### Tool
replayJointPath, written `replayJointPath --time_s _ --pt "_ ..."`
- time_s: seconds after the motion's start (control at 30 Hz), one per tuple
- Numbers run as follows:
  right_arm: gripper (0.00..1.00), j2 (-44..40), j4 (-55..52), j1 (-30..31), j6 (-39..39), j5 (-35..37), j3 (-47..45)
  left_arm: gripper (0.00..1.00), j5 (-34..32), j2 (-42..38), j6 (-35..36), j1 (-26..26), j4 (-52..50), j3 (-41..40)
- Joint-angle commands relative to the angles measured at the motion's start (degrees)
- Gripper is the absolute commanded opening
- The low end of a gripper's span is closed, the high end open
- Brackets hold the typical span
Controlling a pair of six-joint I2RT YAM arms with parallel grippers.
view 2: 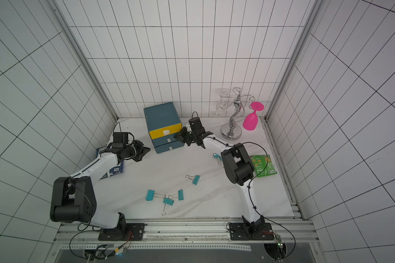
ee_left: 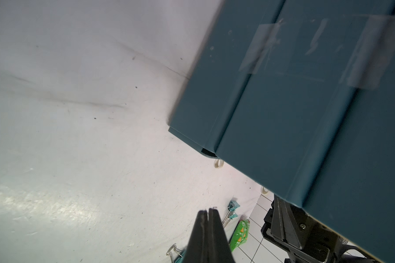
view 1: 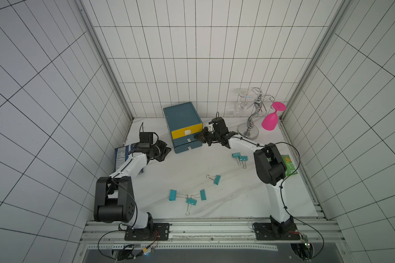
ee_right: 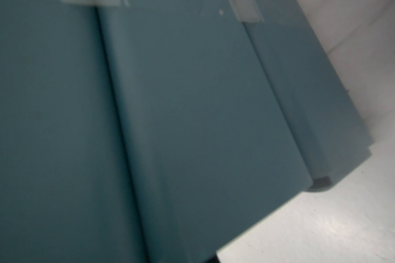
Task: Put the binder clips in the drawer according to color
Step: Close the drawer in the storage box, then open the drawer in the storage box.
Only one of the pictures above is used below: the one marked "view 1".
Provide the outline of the teal drawer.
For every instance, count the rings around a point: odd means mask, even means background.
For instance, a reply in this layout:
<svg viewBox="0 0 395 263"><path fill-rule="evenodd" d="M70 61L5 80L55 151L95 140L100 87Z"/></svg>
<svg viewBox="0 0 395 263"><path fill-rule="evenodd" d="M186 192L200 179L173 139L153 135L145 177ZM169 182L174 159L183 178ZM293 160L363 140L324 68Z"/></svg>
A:
<svg viewBox="0 0 395 263"><path fill-rule="evenodd" d="M173 139L172 140L173 141L173 145L174 145L174 147L180 147L182 145L186 145L186 144L190 144L190 143L202 145L202 142L200 142L196 138L196 136L198 134L199 134L199 132L193 133L193 134L189 134L189 135L186 135L184 137L177 138L177 139Z"/></svg>

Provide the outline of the yellow top drawer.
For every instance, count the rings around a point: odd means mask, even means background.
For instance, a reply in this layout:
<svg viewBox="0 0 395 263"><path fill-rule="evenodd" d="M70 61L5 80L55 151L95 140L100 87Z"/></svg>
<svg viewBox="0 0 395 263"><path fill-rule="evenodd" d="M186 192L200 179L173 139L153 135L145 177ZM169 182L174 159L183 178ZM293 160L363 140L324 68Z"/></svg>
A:
<svg viewBox="0 0 395 263"><path fill-rule="evenodd" d="M203 130L203 124L198 123L192 126L180 128L171 132L172 139L177 139L180 137L184 137L189 134L201 132Z"/></svg>

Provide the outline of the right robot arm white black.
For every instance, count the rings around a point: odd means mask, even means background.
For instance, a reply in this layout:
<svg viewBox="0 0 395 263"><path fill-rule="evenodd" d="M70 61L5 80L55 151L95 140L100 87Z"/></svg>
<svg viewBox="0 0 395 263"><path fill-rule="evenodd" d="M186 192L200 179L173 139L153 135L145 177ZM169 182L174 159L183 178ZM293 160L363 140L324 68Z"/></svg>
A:
<svg viewBox="0 0 395 263"><path fill-rule="evenodd" d="M271 208L271 235L283 239L295 229L294 217L287 211L282 185L286 179L286 164L274 143L261 145L228 130L222 117L216 117L195 136L203 144L220 144L241 153L252 153L256 174L266 185Z"/></svg>

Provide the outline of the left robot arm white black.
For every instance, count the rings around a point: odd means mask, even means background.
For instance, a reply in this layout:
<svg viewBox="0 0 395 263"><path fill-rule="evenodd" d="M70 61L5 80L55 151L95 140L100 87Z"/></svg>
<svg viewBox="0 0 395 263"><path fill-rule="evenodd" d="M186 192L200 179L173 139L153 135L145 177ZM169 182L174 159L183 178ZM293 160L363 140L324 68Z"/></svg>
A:
<svg viewBox="0 0 395 263"><path fill-rule="evenodd" d="M94 221L125 224L128 240L154 238L153 217L138 208L133 180L150 161L162 162L170 151L171 148L155 132L146 131L139 133L139 142L117 148L115 172L96 182Z"/></svg>

